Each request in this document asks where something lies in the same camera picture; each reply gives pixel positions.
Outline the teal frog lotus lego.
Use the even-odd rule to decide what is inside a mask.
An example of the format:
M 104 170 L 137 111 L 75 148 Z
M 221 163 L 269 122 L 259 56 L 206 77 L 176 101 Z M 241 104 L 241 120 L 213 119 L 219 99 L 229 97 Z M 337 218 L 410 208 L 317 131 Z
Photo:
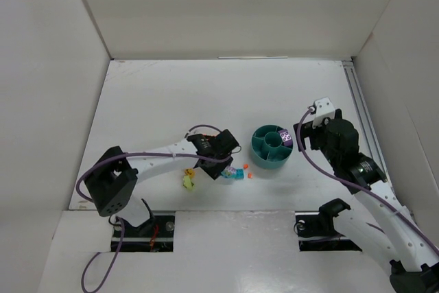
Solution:
M 234 178 L 237 170 L 234 167 L 228 166 L 222 172 L 221 175 L 225 178 Z

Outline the teal square lego brick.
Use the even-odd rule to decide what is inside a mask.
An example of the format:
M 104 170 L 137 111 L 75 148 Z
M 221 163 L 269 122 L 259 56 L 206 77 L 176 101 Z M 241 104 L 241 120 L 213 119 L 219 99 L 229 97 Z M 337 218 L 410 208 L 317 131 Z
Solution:
M 235 173 L 233 174 L 234 180 L 243 180 L 245 178 L 245 171 L 244 169 L 236 169 Z

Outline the purple curved lego brick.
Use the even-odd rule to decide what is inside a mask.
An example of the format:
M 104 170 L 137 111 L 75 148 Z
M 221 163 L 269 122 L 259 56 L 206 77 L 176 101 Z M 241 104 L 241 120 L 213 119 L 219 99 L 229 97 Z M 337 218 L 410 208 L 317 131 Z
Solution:
M 282 139 L 283 145 L 285 147 L 289 147 L 289 146 L 293 145 L 292 136 L 287 129 L 279 130 L 278 133 L 279 133 L 279 135 Z

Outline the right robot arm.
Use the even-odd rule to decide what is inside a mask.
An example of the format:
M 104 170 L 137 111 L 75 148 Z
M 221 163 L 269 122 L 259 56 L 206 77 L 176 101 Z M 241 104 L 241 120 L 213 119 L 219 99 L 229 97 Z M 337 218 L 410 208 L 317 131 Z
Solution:
M 352 206 L 338 201 L 324 218 L 374 260 L 390 269 L 399 262 L 408 273 L 438 266 L 438 247 L 420 230 L 396 198 L 386 175 L 373 159 L 359 150 L 359 133 L 332 106 L 314 104 L 294 125 L 298 149 L 324 176 L 341 183 L 371 214 L 378 229 L 356 220 Z

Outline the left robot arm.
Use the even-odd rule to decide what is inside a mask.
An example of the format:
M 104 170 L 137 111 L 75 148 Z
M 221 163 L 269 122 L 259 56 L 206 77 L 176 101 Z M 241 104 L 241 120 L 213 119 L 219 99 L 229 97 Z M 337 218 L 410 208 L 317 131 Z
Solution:
M 131 168 L 137 171 L 136 184 L 178 170 L 200 168 L 215 180 L 233 162 L 239 143 L 227 129 L 217 135 L 192 134 L 183 140 L 149 152 L 130 154 Z

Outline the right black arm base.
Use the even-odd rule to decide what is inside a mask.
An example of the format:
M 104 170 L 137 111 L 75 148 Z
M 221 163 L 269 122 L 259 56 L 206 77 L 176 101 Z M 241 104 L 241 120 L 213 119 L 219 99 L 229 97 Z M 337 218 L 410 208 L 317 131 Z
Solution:
M 438 292 L 438 263 L 428 266 L 424 263 L 421 271 L 408 272 L 400 261 L 392 260 L 390 284 L 396 293 Z

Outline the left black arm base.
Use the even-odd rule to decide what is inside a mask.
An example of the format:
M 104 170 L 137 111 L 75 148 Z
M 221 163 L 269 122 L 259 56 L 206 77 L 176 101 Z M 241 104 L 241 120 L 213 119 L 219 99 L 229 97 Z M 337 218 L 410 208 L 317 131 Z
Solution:
M 115 159 L 94 169 L 84 180 L 98 214 L 108 217 L 129 202 L 139 171 L 126 158 Z

